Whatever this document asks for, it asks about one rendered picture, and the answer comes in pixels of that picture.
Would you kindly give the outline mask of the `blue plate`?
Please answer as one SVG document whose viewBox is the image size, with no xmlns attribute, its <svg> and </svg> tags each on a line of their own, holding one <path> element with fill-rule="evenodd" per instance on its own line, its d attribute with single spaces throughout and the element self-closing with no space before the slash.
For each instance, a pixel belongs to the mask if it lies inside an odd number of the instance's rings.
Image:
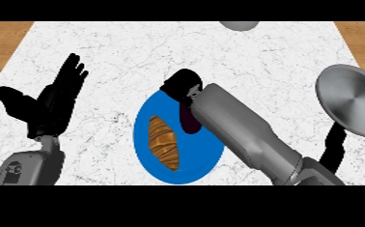
<svg viewBox="0 0 365 227">
<path fill-rule="evenodd" d="M 148 123 L 157 115 L 173 129 L 181 150 L 181 168 L 172 171 L 148 149 Z M 164 183 L 188 184 L 200 180 L 213 170 L 224 154 L 224 142 L 201 128 L 195 134 L 184 132 L 181 103 L 159 90 L 147 99 L 135 121 L 135 149 L 148 173 Z"/>
</svg>

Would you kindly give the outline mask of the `brown croissant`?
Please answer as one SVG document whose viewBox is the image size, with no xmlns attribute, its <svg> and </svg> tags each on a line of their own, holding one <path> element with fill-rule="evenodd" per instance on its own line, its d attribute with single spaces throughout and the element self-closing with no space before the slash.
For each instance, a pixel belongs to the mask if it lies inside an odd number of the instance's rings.
<svg viewBox="0 0 365 227">
<path fill-rule="evenodd" d="M 160 163 L 172 170 L 181 168 L 178 136 L 167 122 L 154 115 L 148 123 L 148 149 Z"/>
</svg>

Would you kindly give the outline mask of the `grey rounded object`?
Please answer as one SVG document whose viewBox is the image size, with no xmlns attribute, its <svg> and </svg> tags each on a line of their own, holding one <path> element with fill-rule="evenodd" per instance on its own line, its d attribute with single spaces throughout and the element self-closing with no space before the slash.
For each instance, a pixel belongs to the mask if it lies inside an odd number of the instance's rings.
<svg viewBox="0 0 365 227">
<path fill-rule="evenodd" d="M 258 21 L 222 21 L 222 25 L 232 31 L 250 31 L 259 25 Z"/>
</svg>

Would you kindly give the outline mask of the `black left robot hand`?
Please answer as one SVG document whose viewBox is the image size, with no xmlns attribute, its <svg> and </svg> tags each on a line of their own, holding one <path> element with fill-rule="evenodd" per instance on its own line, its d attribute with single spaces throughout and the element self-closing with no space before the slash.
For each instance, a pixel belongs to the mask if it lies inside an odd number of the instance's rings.
<svg viewBox="0 0 365 227">
<path fill-rule="evenodd" d="M 55 82 L 37 99 L 12 87 L 0 86 L 0 102 L 6 113 L 27 123 L 27 137 L 59 136 L 68 127 L 77 96 L 89 72 L 80 56 L 71 53 L 61 66 Z"/>
</svg>

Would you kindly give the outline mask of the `dark purple eggplant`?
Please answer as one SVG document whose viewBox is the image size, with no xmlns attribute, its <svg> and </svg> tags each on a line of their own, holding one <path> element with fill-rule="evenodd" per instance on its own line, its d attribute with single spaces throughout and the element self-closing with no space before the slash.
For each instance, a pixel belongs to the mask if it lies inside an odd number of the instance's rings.
<svg viewBox="0 0 365 227">
<path fill-rule="evenodd" d="M 184 103 L 181 103 L 181 124 L 182 130 L 188 134 L 195 134 L 201 129 L 201 124 L 192 116 L 190 108 Z"/>
</svg>

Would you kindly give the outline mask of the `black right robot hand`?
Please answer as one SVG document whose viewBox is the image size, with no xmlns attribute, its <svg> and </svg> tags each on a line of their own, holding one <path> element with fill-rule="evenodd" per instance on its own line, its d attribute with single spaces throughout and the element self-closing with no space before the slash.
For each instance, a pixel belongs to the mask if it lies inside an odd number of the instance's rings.
<svg viewBox="0 0 365 227">
<path fill-rule="evenodd" d="M 192 98 L 203 91 L 203 80 L 195 71 L 181 69 L 164 81 L 160 90 L 185 106 L 191 106 Z"/>
</svg>

